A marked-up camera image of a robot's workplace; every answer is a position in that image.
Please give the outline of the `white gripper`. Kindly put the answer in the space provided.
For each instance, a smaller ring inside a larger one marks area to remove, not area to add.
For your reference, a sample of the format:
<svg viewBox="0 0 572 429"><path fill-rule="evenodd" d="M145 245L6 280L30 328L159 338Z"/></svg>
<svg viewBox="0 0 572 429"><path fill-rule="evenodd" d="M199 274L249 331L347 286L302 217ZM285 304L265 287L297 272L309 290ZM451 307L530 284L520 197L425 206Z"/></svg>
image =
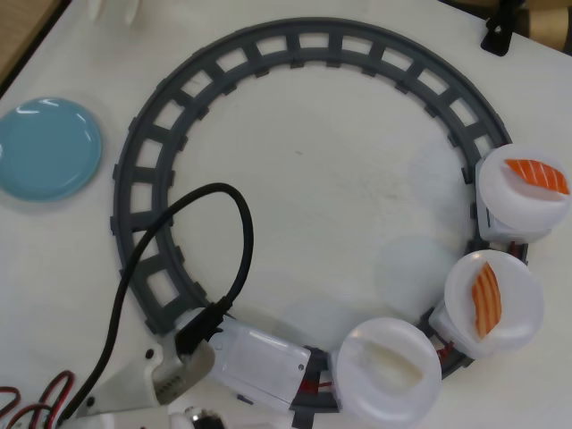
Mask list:
<svg viewBox="0 0 572 429"><path fill-rule="evenodd" d="M88 396L90 407L157 407L168 405L205 379L215 364L210 346L191 355L176 353L174 334L138 354Z"/></svg>

